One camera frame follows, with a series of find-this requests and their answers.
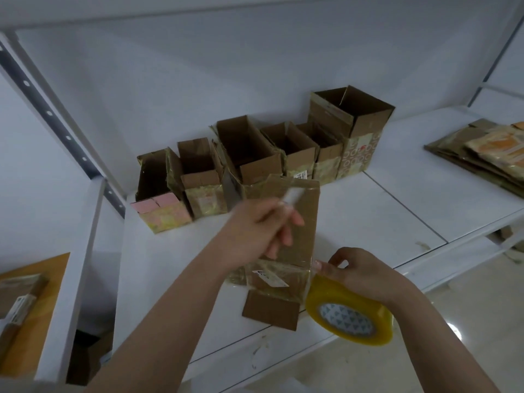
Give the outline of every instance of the packing tape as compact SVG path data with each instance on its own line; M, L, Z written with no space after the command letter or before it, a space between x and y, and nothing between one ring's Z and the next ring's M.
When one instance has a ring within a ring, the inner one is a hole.
M383 304L322 276L311 281L305 309L326 330L356 343L379 346L393 337L393 315Z

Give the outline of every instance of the hand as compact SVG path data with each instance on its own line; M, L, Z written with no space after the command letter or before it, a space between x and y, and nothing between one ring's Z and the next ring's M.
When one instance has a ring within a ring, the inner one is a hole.
M276 259L282 244L293 244L288 222L304 225L304 219L293 206L279 198L245 200L234 208L229 221L206 248L212 249L214 256L220 254L230 270L262 254Z
M344 269L338 268L344 260L348 265ZM402 297L412 286L407 278L362 248L340 248L328 263L316 260L313 266L317 274L386 306Z

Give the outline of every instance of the tiled floor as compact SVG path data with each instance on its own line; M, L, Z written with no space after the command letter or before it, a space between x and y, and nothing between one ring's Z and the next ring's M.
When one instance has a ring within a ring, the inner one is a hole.
M428 293L502 392L524 391L524 263L503 255ZM370 347L337 339L246 389L273 392L290 377L322 392L422 392L398 328Z

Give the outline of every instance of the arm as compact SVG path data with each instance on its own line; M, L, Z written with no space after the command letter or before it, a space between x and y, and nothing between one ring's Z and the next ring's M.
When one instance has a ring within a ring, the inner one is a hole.
M337 266L347 260L348 266ZM499 392L426 296L407 278L360 248L341 248L319 274L383 303L395 316L425 393Z
M241 203L86 388L86 392L177 391L227 274L291 245L302 217L277 198Z

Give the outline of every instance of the tape roll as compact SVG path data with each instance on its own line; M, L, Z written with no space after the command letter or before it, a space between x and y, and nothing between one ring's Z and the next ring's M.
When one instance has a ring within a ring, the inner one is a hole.
M383 304L322 276L313 277L305 309L326 330L353 342L379 346L393 337L393 315Z

